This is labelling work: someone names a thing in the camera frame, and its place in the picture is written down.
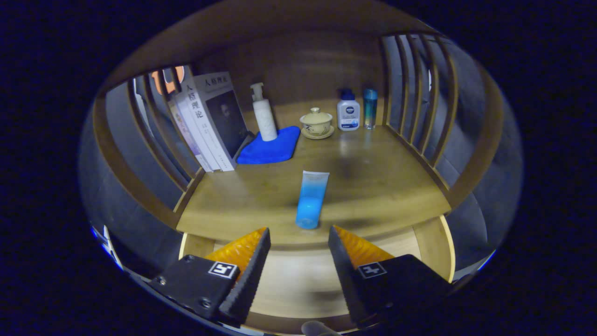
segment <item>book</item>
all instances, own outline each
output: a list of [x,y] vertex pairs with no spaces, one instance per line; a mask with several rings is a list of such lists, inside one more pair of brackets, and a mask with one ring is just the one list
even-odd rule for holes
[[[187,74],[190,73],[188,66],[185,66],[184,70]],[[202,119],[205,112],[203,111],[201,104],[197,103],[196,93],[191,94],[189,97],[189,92],[192,93],[193,90],[196,91],[196,89],[194,89],[195,83],[192,76],[185,76],[180,86],[182,92],[176,94],[173,101],[178,107],[180,116],[182,120],[184,120],[184,124],[188,129],[193,142],[196,144],[196,150],[200,153],[201,161],[199,160],[199,157],[197,157],[197,160],[206,172],[219,170],[221,167],[216,160],[215,155],[212,153],[212,149],[208,145],[209,141],[206,139],[207,135],[205,132],[202,132],[202,129],[205,127],[202,125]]]
[[[188,71],[185,72],[183,67],[180,67],[180,71],[178,71],[179,78],[184,78],[184,76],[190,77]],[[188,126],[182,126],[181,121],[184,123],[184,119],[180,115],[178,108],[173,110],[172,103],[168,103],[169,100],[173,100],[173,96],[170,95],[169,98],[164,99],[163,95],[161,94],[161,90],[159,88],[159,81],[158,76],[161,75],[164,78],[166,83],[167,92],[170,94],[174,91],[174,83],[173,83],[173,76],[169,69],[166,70],[159,70],[154,71],[149,75],[148,80],[148,87],[145,87],[146,83],[144,80],[141,80],[139,77],[134,79],[135,83],[135,94],[141,97],[141,102],[139,102],[139,98],[137,97],[137,104],[141,111],[141,114],[144,115],[144,111],[141,110],[141,103],[144,105],[144,110],[149,111],[149,99],[153,101],[154,108],[156,109],[155,116],[153,114],[147,114],[147,121],[148,121],[148,129],[150,130],[154,140],[159,145],[158,148],[161,148],[164,154],[170,159],[170,162],[174,165],[176,170],[178,170],[182,177],[186,176],[184,172],[184,168],[182,167],[182,163],[178,161],[178,158],[174,156],[171,152],[170,147],[166,144],[166,139],[169,138],[173,141],[173,145],[180,151],[180,154],[183,156],[183,160],[187,163],[190,163],[190,168],[195,170],[197,166],[206,166],[205,164],[201,164],[198,155],[201,154],[199,151],[197,144],[193,142],[189,142],[189,139],[193,139],[188,131]],[[158,131],[158,123],[161,124],[162,129]],[[190,151],[187,150],[183,146],[183,143],[187,145]]]
[[179,107],[185,106],[220,169],[236,168],[236,158],[251,141],[228,72],[197,75],[181,85]]

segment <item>dark background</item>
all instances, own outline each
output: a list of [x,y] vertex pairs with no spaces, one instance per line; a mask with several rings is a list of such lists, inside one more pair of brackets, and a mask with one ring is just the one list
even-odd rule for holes
[[[524,141],[525,185],[515,224],[483,271],[388,333],[595,332],[589,241],[595,245],[596,229],[588,205],[594,188],[583,177],[595,170],[589,115],[595,65],[588,52],[596,34],[589,4],[400,4],[460,44],[503,89]],[[11,159],[4,161],[2,183],[5,334],[209,333],[117,269],[91,235],[76,182],[81,125],[105,76],[143,41],[205,5],[3,5],[8,110],[0,133]]]

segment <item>white pump bottle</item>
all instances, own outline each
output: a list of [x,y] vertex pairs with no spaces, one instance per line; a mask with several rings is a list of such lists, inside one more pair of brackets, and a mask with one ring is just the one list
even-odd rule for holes
[[263,99],[262,87],[263,83],[255,83],[251,85],[253,89],[253,111],[255,111],[255,118],[261,132],[263,141],[272,141],[278,137],[276,124],[273,122],[272,108],[269,105],[269,100]]

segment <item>portrait on book cover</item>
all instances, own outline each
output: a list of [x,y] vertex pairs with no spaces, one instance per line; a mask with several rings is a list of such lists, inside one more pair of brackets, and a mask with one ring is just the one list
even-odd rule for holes
[[234,91],[228,91],[208,99],[205,104],[220,133],[226,151],[233,157],[248,134]]

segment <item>blue cylindrical bottle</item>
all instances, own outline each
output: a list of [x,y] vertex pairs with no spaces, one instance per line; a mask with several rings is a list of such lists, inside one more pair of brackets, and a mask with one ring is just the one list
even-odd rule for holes
[[365,128],[372,130],[375,128],[375,119],[377,116],[377,91],[367,88],[363,92],[363,112],[365,119]]

